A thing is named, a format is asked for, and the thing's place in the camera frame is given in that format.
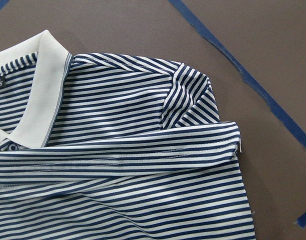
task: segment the striped sleeve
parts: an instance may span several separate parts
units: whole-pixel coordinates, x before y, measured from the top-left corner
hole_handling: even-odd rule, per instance
[[[219,122],[209,78],[182,63],[173,75],[162,120],[164,129]]]

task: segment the folded sleeve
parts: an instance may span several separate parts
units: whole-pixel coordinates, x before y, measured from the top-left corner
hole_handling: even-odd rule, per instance
[[[174,72],[172,86],[162,111],[164,129],[219,122],[209,78],[181,64]]]

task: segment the shirt body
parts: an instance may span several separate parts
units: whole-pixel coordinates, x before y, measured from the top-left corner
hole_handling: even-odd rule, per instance
[[[0,240],[255,238],[205,74],[36,39],[0,53]]]

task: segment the blue and white striped shirt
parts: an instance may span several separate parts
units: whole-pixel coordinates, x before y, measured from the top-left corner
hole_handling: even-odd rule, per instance
[[[0,240],[255,239],[211,83],[183,63],[0,52]]]

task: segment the brown table surface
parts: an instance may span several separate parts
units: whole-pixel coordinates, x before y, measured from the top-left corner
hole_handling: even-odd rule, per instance
[[[184,0],[306,132],[306,0]],[[238,71],[166,0],[13,0],[0,11],[0,51],[44,29],[72,54],[184,62],[207,74],[222,121],[236,121],[258,240],[306,240],[306,150]]]

